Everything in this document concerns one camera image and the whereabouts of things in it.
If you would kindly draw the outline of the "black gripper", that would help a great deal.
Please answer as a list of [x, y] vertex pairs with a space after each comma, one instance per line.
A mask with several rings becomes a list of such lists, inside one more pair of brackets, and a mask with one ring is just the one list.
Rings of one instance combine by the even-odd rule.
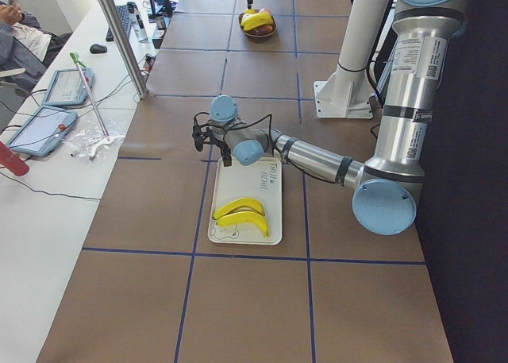
[[221, 158], [223, 165], [225, 167], [230, 167], [232, 165], [231, 150], [225, 141], [225, 135], [227, 134], [227, 131], [222, 127], [209, 126], [208, 134], [210, 136], [210, 144], [216, 145], [221, 149]]

